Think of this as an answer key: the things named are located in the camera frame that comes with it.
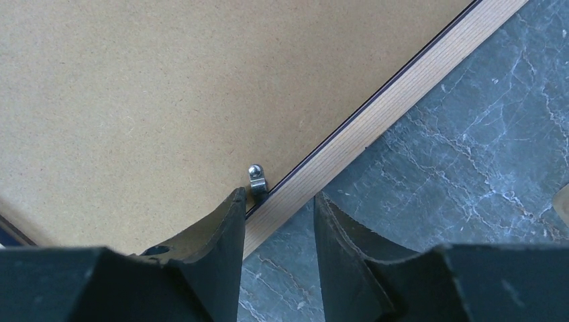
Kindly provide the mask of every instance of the marble floor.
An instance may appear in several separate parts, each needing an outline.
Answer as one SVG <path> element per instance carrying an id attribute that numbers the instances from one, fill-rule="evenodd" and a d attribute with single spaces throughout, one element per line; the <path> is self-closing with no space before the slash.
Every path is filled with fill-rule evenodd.
<path id="1" fill-rule="evenodd" d="M 414 250 L 569 244 L 569 1 L 530 0 L 324 190 Z M 324 321 L 312 204 L 243 266 L 239 321 Z"/>

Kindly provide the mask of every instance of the screw head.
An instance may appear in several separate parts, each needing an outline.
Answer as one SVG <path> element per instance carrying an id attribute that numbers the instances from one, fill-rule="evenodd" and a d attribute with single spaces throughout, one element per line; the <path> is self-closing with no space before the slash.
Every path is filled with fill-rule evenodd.
<path id="1" fill-rule="evenodd" d="M 257 177 L 261 175 L 261 167 L 257 164 L 253 164 L 249 167 L 249 175 L 252 177 Z"/>

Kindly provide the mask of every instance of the metal clip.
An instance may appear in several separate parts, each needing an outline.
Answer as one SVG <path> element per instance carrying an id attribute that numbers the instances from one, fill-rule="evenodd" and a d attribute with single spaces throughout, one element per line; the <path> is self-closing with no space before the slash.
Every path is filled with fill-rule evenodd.
<path id="1" fill-rule="evenodd" d="M 261 203 L 268 196 L 268 189 L 265 180 L 263 167 L 253 164 L 249 167 L 249 182 L 251 182 L 251 194 L 255 203 Z"/>

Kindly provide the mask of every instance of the brown fiberboard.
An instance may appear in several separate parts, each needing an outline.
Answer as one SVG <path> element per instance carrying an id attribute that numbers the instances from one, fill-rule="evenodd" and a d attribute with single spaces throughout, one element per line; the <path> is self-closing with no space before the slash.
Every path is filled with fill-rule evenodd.
<path id="1" fill-rule="evenodd" d="M 140 252 L 249 164 L 284 178 L 469 4 L 241 2 L 0 4 L 0 213 Z"/>

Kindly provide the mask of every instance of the wooden edge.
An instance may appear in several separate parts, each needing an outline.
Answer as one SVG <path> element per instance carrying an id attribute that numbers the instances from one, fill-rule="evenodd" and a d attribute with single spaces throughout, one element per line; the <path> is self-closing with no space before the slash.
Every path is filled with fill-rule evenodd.
<path id="1" fill-rule="evenodd" d="M 289 220 L 527 0 L 475 1 L 287 176 L 246 223 L 243 257 Z"/>

